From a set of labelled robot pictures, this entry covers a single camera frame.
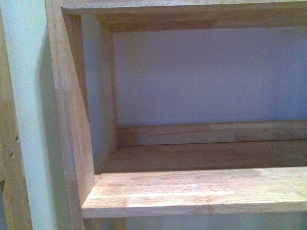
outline top shelf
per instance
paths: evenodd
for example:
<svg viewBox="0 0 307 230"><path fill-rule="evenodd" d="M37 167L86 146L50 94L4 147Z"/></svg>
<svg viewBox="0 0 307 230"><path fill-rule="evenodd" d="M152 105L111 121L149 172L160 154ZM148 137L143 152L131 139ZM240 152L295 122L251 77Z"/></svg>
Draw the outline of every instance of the top shelf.
<svg viewBox="0 0 307 230"><path fill-rule="evenodd" d="M186 12L307 7L306 0L63 0L70 14Z"/></svg>
<svg viewBox="0 0 307 230"><path fill-rule="evenodd" d="M63 0L113 32L307 25L307 0Z"/></svg>

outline wooden bookshelf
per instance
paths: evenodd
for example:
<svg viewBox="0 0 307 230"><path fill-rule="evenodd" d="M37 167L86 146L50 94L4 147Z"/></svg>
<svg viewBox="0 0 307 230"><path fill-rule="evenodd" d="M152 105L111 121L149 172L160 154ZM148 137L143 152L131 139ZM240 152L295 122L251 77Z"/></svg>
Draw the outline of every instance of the wooden bookshelf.
<svg viewBox="0 0 307 230"><path fill-rule="evenodd" d="M100 218L307 211L306 121L118 127L113 53L115 32L306 26L307 0L45 2L72 229ZM96 177L81 14L100 23L113 146Z"/></svg>

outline wooden plank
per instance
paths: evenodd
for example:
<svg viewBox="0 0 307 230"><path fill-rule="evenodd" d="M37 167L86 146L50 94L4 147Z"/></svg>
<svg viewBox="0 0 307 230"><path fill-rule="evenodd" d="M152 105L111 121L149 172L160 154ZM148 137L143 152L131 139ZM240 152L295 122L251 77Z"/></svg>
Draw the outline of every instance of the wooden plank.
<svg viewBox="0 0 307 230"><path fill-rule="evenodd" d="M60 124L71 229L84 229L81 205L94 186L94 164L89 121L79 83L84 68L80 16L62 12L59 0L45 0L53 78Z"/></svg>
<svg viewBox="0 0 307 230"><path fill-rule="evenodd" d="M305 7L306 0L62 0L69 14L188 12Z"/></svg>
<svg viewBox="0 0 307 230"><path fill-rule="evenodd" d="M307 168L104 173L85 218L307 211Z"/></svg>
<svg viewBox="0 0 307 230"><path fill-rule="evenodd" d="M106 128L110 134L112 148L110 153L118 147L118 116L116 102L116 82L115 82L115 62L114 62L114 44L113 33L108 27L100 21L101 40L102 40L102 78L104 94L104 112Z"/></svg>
<svg viewBox="0 0 307 230"><path fill-rule="evenodd" d="M307 120L120 127L120 146L307 139Z"/></svg>
<svg viewBox="0 0 307 230"><path fill-rule="evenodd" d="M307 141L120 147L104 173L307 166Z"/></svg>
<svg viewBox="0 0 307 230"><path fill-rule="evenodd" d="M304 18L271 18L264 20L202 20L175 22L135 22L109 23L114 33L139 31L166 31L191 29L238 29L238 28L269 28L287 26L306 26Z"/></svg>
<svg viewBox="0 0 307 230"><path fill-rule="evenodd" d="M10 230L31 230L32 221L24 175L14 96L0 10L0 143L3 151L4 209Z"/></svg>
<svg viewBox="0 0 307 230"><path fill-rule="evenodd" d="M114 32L304 26L307 8L101 15Z"/></svg>
<svg viewBox="0 0 307 230"><path fill-rule="evenodd" d="M306 8L286 9L252 9L252 10L220 10L220 11L188 11L162 13L121 13L97 15L106 23L150 23L150 22L182 22L182 21L239 21L263 20L276 18L304 18Z"/></svg>

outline bottom shelf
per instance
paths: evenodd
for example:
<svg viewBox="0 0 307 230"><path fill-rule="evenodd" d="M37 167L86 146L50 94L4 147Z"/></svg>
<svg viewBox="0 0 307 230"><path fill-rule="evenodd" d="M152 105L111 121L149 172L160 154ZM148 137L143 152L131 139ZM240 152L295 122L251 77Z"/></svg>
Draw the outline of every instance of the bottom shelf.
<svg viewBox="0 0 307 230"><path fill-rule="evenodd" d="M307 211L307 141L120 147L84 218Z"/></svg>

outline wooden shelf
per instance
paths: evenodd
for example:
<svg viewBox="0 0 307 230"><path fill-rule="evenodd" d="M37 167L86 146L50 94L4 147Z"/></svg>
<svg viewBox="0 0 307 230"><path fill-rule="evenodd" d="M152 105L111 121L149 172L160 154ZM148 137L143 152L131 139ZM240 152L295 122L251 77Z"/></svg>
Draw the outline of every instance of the wooden shelf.
<svg viewBox="0 0 307 230"><path fill-rule="evenodd" d="M113 32L304 26L307 1L66 0L68 14L95 14Z"/></svg>
<svg viewBox="0 0 307 230"><path fill-rule="evenodd" d="M305 140L120 147L82 214L307 211L306 147Z"/></svg>

